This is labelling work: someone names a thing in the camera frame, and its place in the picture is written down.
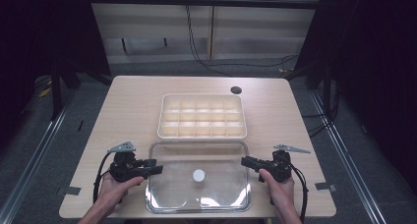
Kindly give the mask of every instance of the black curtain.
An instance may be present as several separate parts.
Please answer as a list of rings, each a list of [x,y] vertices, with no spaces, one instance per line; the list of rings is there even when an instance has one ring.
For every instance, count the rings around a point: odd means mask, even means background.
[[[64,80],[75,72],[110,75],[88,0],[0,0],[0,28],[3,138],[19,126],[34,80],[52,66]]]
[[[417,194],[417,0],[359,0],[356,8],[356,2],[324,1],[343,8],[316,12],[296,70],[305,69],[307,85],[316,87],[328,64],[382,153]]]

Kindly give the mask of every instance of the gray floor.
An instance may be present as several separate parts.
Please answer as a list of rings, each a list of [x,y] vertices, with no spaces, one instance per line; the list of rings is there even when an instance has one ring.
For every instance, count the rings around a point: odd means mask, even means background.
[[[239,62],[269,65],[279,63],[279,61],[280,59],[216,60],[211,61],[211,63],[230,64]],[[288,62],[285,65],[285,70],[293,64],[294,62]],[[285,73],[279,71],[282,66],[227,65],[212,68],[233,77],[280,78],[285,75]],[[196,61],[117,64],[112,65],[111,70],[113,76],[224,77],[222,74],[208,70]],[[97,83],[87,76],[82,75],[80,77],[82,80],[81,87],[74,91],[75,97],[69,104],[62,125],[31,181],[30,188],[14,217],[13,223],[77,222],[77,220],[62,219],[59,216],[58,210],[63,197],[56,193],[59,188],[70,184],[109,89],[108,86]],[[304,78],[297,78],[291,81],[290,85],[301,114],[318,114],[311,92],[304,85]],[[72,93],[65,87],[63,92],[65,97]],[[8,151],[1,155],[0,179],[2,189],[0,190],[0,203],[2,205],[18,183],[25,165],[46,131],[50,123],[51,108],[50,93],[43,98],[38,98],[35,94],[27,108],[27,116],[22,121],[22,126],[9,141]],[[309,131],[323,124],[319,117],[306,117],[304,120]],[[416,196],[411,193],[396,170],[381,155],[372,135],[363,133],[361,121],[350,110],[343,96],[340,98],[335,124],[387,223],[417,223]],[[337,191],[332,193],[337,213],[330,218],[307,218],[305,223],[372,223],[327,131],[323,130],[313,137],[312,143],[327,182],[337,186]],[[106,223],[123,223],[123,221],[111,219],[106,220]]]

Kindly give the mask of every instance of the forearm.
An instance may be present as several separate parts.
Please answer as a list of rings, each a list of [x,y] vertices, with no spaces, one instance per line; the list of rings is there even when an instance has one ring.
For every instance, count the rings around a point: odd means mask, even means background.
[[[102,223],[107,217],[106,208],[100,203],[95,203],[86,215],[80,220],[79,224],[98,224]]]
[[[284,224],[301,224],[300,216],[294,207],[280,209],[280,220]]]

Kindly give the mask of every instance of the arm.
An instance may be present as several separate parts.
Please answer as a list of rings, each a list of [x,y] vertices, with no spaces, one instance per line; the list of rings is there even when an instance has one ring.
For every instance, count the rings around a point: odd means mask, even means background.
[[[136,177],[124,183],[118,183],[109,173],[105,173],[97,201],[87,211],[79,224],[101,223],[114,211],[117,203],[128,193],[128,190],[140,184],[143,180],[143,177]]]
[[[269,171],[260,169],[260,174],[268,184],[270,197],[275,206],[275,215],[281,223],[300,224],[301,220],[294,206],[294,180],[277,182]]]

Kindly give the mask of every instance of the aluminum rail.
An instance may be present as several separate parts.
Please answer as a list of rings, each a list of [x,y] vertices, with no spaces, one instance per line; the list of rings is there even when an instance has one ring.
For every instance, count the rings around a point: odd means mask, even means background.
[[[319,95],[316,92],[312,92],[311,94],[314,104],[316,106],[317,111],[320,114],[325,113],[324,105],[322,100],[320,99]],[[341,162],[343,163],[346,172],[350,178],[350,181],[353,184],[358,196],[360,197],[368,215],[372,221],[372,223],[386,224],[386,220],[376,202],[374,196],[372,195],[371,191],[369,190],[368,186],[366,185],[365,181],[362,178],[358,168],[356,167],[355,162],[353,161],[352,157],[350,156],[349,150],[347,149],[346,145],[344,144],[339,132],[337,131],[333,122],[330,122],[326,116],[322,116],[322,121],[326,126],[328,131],[328,135],[330,136],[334,148],[337,151],[337,154],[340,157]]]
[[[281,9],[340,9],[343,4],[323,3],[319,1],[286,0],[55,0],[69,2],[90,2],[95,4],[134,4],[134,5],[179,5],[179,6],[218,6],[218,7],[252,7]]]
[[[31,157],[28,165],[26,166],[25,171],[23,172],[16,186],[10,192],[9,196],[7,197],[6,201],[2,206],[2,209],[0,210],[0,223],[12,223],[13,219],[15,218],[16,213],[18,212],[18,209],[25,198],[25,195],[27,194],[30,188],[34,176],[39,170],[43,158],[49,150],[49,147],[52,144],[52,141],[55,138],[56,133],[58,132],[62,122],[64,121],[68,106],[73,100],[74,96],[75,91],[71,92],[71,95],[69,96],[69,99],[63,107],[61,113],[55,118],[54,121],[51,121],[49,123],[48,129],[43,135],[43,138],[40,140],[36,151]]]

